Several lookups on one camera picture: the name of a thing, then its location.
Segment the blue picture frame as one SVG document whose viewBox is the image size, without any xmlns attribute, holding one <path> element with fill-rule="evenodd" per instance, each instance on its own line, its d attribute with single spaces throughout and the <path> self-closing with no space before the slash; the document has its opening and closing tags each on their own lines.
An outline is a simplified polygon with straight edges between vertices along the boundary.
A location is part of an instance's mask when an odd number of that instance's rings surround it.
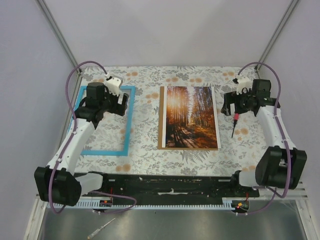
<svg viewBox="0 0 320 240">
<path fill-rule="evenodd" d="M 127 156 L 133 118 L 133 107 L 136 88 L 134 86 L 122 86 L 121 90 L 129 90 L 125 115 L 127 116 L 123 149 L 122 150 L 84 150 L 85 144 L 92 133 L 97 129 L 99 122 L 103 119 L 104 113 L 101 110 L 102 100 L 105 93 L 109 93 L 106 85 L 100 82 L 93 82 L 80 88 L 79 97 L 76 102 L 75 118 L 71 121 L 66 142 L 62 144 L 64 157 L 86 156 Z"/>
</svg>

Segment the red handled screwdriver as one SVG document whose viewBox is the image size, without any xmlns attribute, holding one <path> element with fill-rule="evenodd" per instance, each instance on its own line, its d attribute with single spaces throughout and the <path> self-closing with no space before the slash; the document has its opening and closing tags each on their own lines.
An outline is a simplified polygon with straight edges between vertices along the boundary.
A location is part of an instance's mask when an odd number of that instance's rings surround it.
<svg viewBox="0 0 320 240">
<path fill-rule="evenodd" d="M 235 128 L 236 128 L 236 125 L 238 123 L 238 120 L 239 120 L 239 114 L 238 113 L 235 113 L 234 114 L 234 117 L 233 117 L 233 129 L 232 129 L 232 134 L 231 134 L 231 137 L 233 138 L 234 136 L 234 132 L 235 132 Z"/>
</svg>

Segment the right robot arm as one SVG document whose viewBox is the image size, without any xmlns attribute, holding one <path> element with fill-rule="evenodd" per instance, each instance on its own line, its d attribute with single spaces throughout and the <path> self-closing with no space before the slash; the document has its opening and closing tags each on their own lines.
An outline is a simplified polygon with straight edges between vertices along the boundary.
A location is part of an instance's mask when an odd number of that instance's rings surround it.
<svg viewBox="0 0 320 240">
<path fill-rule="evenodd" d="M 253 112 L 258 119 L 267 149 L 254 171 L 237 171 L 237 179 L 229 184 L 235 197 L 242 196 L 247 187 L 275 187 L 293 190 L 297 187 L 307 161 L 304 150 L 297 149 L 284 126 L 280 103 L 271 97 L 271 81 L 250 80 L 246 76 L 233 79 L 237 88 L 224 94 L 221 113 L 236 118 Z"/>
</svg>

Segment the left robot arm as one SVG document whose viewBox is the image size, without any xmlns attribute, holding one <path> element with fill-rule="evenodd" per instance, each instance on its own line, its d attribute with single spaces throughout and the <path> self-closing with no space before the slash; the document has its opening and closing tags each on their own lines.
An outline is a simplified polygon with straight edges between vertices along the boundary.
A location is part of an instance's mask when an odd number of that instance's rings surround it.
<svg viewBox="0 0 320 240">
<path fill-rule="evenodd" d="M 55 204 L 73 207 L 81 196 L 92 191 L 101 197 L 110 192 L 110 184 L 103 180 L 102 174 L 87 173 L 79 177 L 74 174 L 83 148 L 104 114 L 125 115 L 129 96 L 125 93 L 119 102 L 121 85 L 122 81 L 115 77 L 105 83 L 89 83 L 62 145 L 45 167 L 36 168 L 34 178 L 38 194 L 51 208 Z"/>
</svg>

